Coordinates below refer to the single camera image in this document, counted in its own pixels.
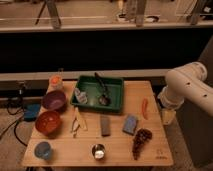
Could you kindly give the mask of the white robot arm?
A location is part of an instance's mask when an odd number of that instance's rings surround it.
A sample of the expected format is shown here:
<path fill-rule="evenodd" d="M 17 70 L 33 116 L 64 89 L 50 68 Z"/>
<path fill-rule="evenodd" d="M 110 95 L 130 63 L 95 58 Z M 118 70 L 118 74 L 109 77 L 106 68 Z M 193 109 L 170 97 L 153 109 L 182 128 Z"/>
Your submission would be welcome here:
<path fill-rule="evenodd" d="M 201 62 L 173 68 L 165 75 L 166 85 L 157 99 L 162 105 L 162 122 L 170 125 L 184 100 L 187 99 L 213 116 L 213 87 L 205 84 L 207 69 Z"/>

